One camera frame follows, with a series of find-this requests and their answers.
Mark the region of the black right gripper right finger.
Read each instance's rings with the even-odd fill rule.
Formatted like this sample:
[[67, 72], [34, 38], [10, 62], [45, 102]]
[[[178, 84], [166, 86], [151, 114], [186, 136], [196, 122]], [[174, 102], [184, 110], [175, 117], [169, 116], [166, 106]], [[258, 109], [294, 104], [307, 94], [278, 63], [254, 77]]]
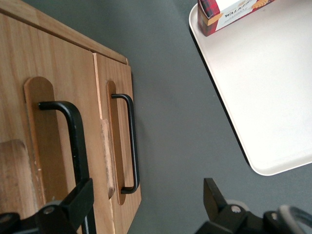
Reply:
[[212, 178], [203, 182], [203, 203], [209, 220], [197, 234], [261, 234], [262, 219], [240, 205], [229, 204]]

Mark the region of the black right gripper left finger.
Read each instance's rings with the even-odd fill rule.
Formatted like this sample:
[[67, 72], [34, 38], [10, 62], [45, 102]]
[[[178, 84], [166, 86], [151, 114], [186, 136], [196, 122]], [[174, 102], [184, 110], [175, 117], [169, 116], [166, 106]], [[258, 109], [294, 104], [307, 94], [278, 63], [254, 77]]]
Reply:
[[40, 234], [94, 233], [92, 179], [83, 179], [59, 205], [42, 208], [35, 217]]

